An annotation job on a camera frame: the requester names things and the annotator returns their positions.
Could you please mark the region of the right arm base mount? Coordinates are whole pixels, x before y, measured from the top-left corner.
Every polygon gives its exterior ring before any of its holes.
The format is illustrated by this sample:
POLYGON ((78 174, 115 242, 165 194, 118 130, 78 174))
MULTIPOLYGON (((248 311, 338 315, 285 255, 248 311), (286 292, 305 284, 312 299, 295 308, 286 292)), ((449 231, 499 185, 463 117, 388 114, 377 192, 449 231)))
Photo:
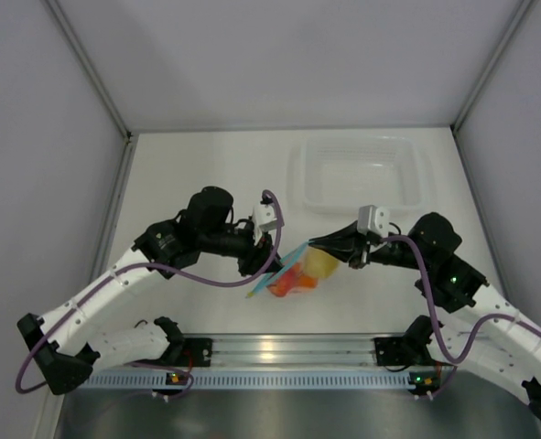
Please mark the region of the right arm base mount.
POLYGON ((413 365, 411 354, 402 337, 376 337, 373 343, 378 366, 402 368, 413 365))

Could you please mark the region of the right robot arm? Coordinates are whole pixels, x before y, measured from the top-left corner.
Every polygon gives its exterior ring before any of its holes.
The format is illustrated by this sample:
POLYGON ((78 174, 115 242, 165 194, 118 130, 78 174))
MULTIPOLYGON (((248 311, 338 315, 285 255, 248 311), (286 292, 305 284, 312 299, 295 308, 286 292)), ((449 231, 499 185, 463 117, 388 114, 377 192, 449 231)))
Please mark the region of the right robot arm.
POLYGON ((375 341, 381 367, 452 366, 511 393, 541 422, 541 327, 509 303, 486 276, 456 255, 462 238, 437 212, 406 235, 363 207, 344 229, 313 238, 310 247, 352 269, 371 262, 419 272, 427 313, 401 336, 375 341))

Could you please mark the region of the clear zip top bag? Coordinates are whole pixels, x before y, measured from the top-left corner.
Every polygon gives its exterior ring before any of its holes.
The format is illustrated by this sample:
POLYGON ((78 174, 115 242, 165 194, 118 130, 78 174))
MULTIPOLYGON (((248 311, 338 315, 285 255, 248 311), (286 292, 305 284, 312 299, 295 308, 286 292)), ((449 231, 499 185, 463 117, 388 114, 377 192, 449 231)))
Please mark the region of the clear zip top bag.
POLYGON ((276 273, 264 275, 246 298, 253 298, 263 291, 278 298, 311 291, 321 281, 334 275, 340 266, 339 260, 325 251, 311 247, 307 241, 288 253, 280 262, 282 268, 276 273))

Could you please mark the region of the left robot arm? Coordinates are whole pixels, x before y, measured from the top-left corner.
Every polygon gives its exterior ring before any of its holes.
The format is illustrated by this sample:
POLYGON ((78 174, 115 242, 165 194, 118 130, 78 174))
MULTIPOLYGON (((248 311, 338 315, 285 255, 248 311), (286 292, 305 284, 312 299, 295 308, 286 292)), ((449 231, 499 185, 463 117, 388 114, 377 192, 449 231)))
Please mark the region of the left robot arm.
POLYGON ((28 354, 16 375, 16 392, 38 390, 38 385, 23 384, 30 364, 44 378, 40 386, 54 395, 70 393, 112 367, 178 365, 186 339, 170 318, 112 334, 102 326, 132 300, 174 277, 237 288, 278 272, 284 219, 276 195, 264 190, 245 219, 233 221, 232 214, 228 191, 204 187, 175 218, 148 226, 118 261, 64 304, 41 316, 21 317, 17 328, 28 354))

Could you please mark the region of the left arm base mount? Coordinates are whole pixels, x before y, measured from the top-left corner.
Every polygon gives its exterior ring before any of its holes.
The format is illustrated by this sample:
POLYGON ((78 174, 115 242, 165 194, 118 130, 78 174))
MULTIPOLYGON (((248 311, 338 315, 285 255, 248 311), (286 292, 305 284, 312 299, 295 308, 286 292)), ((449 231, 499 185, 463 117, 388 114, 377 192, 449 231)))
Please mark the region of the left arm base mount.
POLYGON ((209 368, 213 340, 208 337, 188 337, 173 366, 177 368, 209 368))

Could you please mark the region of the red fake apple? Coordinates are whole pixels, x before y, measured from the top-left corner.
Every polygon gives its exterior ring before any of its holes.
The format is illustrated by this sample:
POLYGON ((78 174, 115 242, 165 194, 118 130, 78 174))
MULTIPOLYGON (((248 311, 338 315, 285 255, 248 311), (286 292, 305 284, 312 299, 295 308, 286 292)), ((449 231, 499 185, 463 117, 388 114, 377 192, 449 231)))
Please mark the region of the red fake apple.
POLYGON ((288 294, 297 292, 298 277, 300 269, 297 264, 278 276, 273 282, 266 286, 266 289, 275 297, 285 297, 288 294))

